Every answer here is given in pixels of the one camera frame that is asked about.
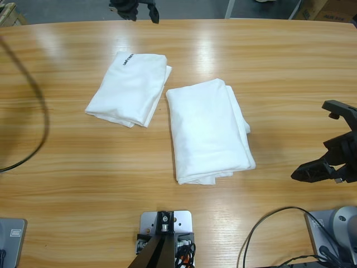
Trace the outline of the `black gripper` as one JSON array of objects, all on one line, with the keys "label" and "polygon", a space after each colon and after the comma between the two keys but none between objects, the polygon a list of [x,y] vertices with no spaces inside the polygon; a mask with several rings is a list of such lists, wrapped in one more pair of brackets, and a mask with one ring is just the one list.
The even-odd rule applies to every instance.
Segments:
[{"label": "black gripper", "polygon": [[[356,131],[325,141],[324,146],[327,148],[324,159],[300,165],[291,178],[301,182],[318,182],[331,179],[335,172],[347,183],[356,182]],[[342,167],[335,171],[330,165]]]},{"label": "black gripper", "polygon": [[[138,14],[138,1],[137,0],[110,0],[109,8],[113,11],[116,10],[117,14],[124,20],[137,20]],[[156,8],[155,0],[147,0],[146,5],[149,9],[149,16],[153,23],[159,24],[160,15]]]}]

